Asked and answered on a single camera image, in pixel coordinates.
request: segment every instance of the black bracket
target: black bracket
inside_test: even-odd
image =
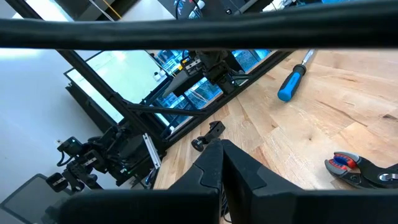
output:
[[[202,152],[205,149],[204,144],[209,144],[211,140],[218,138],[224,130],[225,126],[221,121],[213,121],[210,123],[210,131],[205,136],[192,140],[191,144],[197,151]]]

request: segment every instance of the screwdriver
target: screwdriver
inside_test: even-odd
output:
[[[278,91],[278,98],[282,101],[288,102],[294,96],[294,93],[299,87],[302,77],[305,75],[307,68],[305,65],[312,58],[314,49],[309,50],[301,64],[295,65],[292,73],[285,79]]]

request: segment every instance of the white surface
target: white surface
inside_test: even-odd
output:
[[[199,6],[200,9],[203,9],[203,7],[205,7],[205,2],[202,1],[202,0],[199,0],[198,1],[198,6]]]
[[[139,0],[123,15],[121,21],[156,21],[164,19],[175,18],[158,0]]]
[[[165,79],[154,79],[154,73],[160,72],[160,68],[145,50],[102,52],[89,60],[88,64],[114,91],[133,103],[140,103]],[[68,72],[67,75],[115,122],[123,119],[123,116],[76,70]]]
[[[0,223],[24,224],[22,221],[19,221],[17,218],[13,217],[3,209],[0,209]]]
[[[286,1],[289,0],[273,0],[273,5],[269,4],[268,6],[266,6],[264,9],[262,9],[263,12],[267,12],[267,11],[275,11],[276,10],[281,10],[284,8],[284,4]]]
[[[15,15],[3,9],[0,18]],[[79,51],[83,58],[94,53]],[[55,50],[1,49],[0,68],[1,202],[33,175],[63,170],[56,166],[56,140],[84,142],[101,131],[66,91],[63,73],[71,66]],[[108,174],[99,174],[98,182],[116,188]]]

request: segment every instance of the clamp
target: clamp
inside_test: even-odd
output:
[[[398,188],[398,164],[381,168],[371,161],[350,152],[335,152],[333,159],[325,160],[328,171],[348,184],[360,189]],[[350,172],[358,168],[361,172]]]
[[[205,136],[199,136],[192,140],[191,145],[197,151],[202,152],[205,149],[204,144],[209,144],[211,140],[218,138],[224,130],[225,126],[221,121],[213,121],[210,123],[210,130]]]

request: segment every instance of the wooden tabletop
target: wooden tabletop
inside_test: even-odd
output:
[[[355,152],[381,167],[398,163],[398,52],[321,50],[296,95],[280,101],[281,83],[301,62],[296,51],[174,144],[156,189],[167,189],[199,156],[191,140],[221,120],[229,139],[303,189],[348,189],[326,170],[335,151]]]

